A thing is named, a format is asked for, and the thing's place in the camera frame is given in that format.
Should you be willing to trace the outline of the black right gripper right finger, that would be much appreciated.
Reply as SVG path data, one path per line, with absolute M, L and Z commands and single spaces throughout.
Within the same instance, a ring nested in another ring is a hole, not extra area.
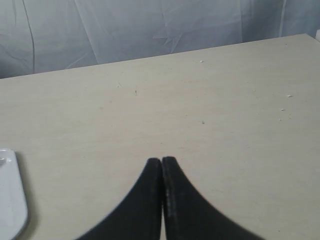
M 162 158 L 163 213 L 168 240 L 261 240 L 212 206 L 175 157 Z

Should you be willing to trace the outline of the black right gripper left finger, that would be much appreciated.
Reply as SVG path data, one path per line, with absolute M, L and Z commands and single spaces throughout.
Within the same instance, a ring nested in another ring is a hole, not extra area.
M 149 158 L 132 189 L 79 240 L 159 240 L 162 226 L 162 165 Z

